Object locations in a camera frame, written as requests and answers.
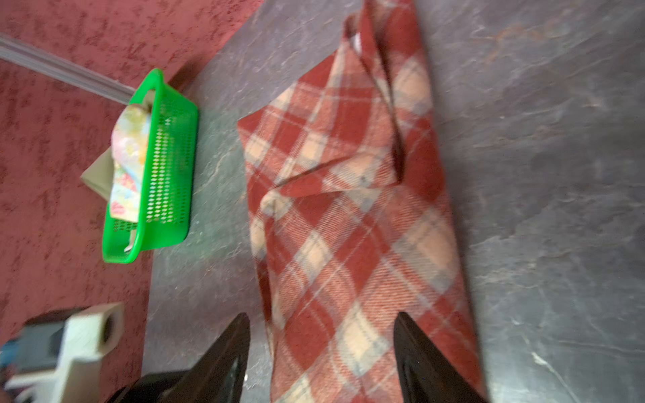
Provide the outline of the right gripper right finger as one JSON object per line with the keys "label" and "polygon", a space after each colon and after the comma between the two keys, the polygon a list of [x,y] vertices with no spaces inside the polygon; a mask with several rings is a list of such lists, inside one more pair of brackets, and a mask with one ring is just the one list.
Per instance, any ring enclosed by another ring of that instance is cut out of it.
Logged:
{"label": "right gripper right finger", "polygon": [[393,345],[405,403],[485,403],[406,312],[396,316]]}

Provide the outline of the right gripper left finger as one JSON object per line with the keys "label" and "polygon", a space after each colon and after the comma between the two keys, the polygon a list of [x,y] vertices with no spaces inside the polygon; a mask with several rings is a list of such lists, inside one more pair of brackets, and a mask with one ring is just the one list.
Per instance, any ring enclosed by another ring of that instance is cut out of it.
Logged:
{"label": "right gripper left finger", "polygon": [[147,374],[110,402],[239,402],[250,352],[250,319],[240,313],[188,370]]}

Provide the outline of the red plaid skirt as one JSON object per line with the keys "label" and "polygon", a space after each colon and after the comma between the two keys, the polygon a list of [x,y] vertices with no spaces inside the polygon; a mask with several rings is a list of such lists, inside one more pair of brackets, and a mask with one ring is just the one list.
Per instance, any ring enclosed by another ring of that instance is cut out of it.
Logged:
{"label": "red plaid skirt", "polygon": [[414,3],[365,2],[238,133],[270,399],[403,401],[400,312],[484,398]]}

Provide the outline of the green plastic basket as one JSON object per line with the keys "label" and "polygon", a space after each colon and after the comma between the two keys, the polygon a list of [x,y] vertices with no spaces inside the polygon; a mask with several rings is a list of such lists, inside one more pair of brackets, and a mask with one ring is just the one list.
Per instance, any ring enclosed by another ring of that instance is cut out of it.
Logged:
{"label": "green plastic basket", "polygon": [[198,107],[165,82],[163,70],[152,70],[130,99],[143,102],[155,93],[139,216],[135,223],[106,211],[102,259],[130,264],[140,253],[180,244],[190,226]]}

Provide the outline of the olive green skirt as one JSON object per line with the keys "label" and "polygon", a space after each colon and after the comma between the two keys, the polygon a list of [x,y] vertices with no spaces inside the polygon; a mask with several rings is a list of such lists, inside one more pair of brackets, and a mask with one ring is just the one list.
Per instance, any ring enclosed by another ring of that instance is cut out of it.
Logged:
{"label": "olive green skirt", "polygon": [[114,184],[112,148],[106,149],[82,174],[81,181],[108,202]]}

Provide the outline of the floral pastel skirt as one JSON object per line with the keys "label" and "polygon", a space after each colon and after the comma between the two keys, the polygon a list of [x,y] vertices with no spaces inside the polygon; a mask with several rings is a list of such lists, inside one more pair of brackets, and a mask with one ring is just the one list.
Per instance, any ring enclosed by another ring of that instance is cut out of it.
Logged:
{"label": "floral pastel skirt", "polygon": [[150,124],[151,110],[134,103],[124,109],[114,125],[111,134],[114,178],[109,198],[112,218],[139,221]]}

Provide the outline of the left aluminium corner post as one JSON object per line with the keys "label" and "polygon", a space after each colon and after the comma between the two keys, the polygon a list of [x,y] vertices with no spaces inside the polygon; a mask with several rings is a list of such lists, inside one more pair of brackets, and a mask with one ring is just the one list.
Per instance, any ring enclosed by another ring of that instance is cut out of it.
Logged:
{"label": "left aluminium corner post", "polygon": [[5,34],[1,59],[120,104],[128,104],[135,93],[132,87]]}

